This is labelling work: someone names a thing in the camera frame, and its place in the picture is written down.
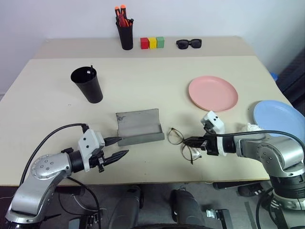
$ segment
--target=black sunglasses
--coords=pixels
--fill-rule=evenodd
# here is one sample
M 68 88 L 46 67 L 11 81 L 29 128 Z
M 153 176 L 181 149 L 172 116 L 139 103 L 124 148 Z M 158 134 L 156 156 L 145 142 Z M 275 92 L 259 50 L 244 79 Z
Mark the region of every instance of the black sunglasses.
M 199 49 L 201 47 L 201 39 L 192 39 L 192 40 L 178 40 L 176 44 L 178 49 L 187 49 L 191 45 L 194 49 Z

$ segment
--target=black pen holder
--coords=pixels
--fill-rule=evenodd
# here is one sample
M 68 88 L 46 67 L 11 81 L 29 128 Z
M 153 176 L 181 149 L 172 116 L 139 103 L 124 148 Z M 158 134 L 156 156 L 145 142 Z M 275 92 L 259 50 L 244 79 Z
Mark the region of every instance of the black pen holder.
M 78 86 L 87 100 L 92 104 L 97 104 L 103 99 L 103 94 L 96 70 L 91 67 L 81 67 L 71 74 L 71 80 Z
M 119 31 L 119 36 L 121 40 L 121 45 L 124 50 L 130 50 L 133 48 L 133 38 L 132 38 L 132 25 L 128 27 L 120 27 L 118 23 L 116 23 L 116 27 Z

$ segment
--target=metal bracket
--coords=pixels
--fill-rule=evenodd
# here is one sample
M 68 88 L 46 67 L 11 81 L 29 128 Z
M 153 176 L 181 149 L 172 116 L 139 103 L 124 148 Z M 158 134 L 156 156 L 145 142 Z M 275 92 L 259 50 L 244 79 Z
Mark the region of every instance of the metal bracket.
M 221 221 L 223 229 L 233 229 L 233 223 L 228 209 L 207 210 L 206 216 Z

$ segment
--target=blue plate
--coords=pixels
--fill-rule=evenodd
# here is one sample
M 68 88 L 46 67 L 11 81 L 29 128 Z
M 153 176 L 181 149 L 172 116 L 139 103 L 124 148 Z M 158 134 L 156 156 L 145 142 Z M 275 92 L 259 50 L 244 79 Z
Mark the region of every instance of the blue plate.
M 288 132 L 305 143 L 305 118 L 287 104 L 276 100 L 261 101 L 254 108 L 253 118 L 255 123 L 264 130 Z

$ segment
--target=eyeglass lens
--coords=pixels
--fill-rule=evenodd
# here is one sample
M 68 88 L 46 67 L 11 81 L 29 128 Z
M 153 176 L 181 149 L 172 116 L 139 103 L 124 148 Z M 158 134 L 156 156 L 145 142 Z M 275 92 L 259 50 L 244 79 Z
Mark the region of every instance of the eyeglass lens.
M 182 156 L 183 156 L 186 160 L 191 161 L 191 160 L 192 160 L 192 159 L 191 159 L 191 155 L 192 155 L 192 157 L 193 157 L 193 161 L 202 157 L 202 155 L 201 155 L 201 153 L 199 152 L 198 149 L 196 149 L 196 148 L 190 148 L 190 147 L 184 145 L 184 146 L 182 147 Z
M 191 40 L 191 46 L 192 46 L 194 49 L 198 49 L 198 48 L 201 47 L 201 41 L 198 40 L 198 39 Z
M 180 131 L 172 128 L 168 133 L 168 141 L 173 145 L 178 145 L 183 141 L 183 135 Z
M 177 43 L 179 49 L 187 49 L 189 47 L 189 42 L 185 40 L 178 41 Z

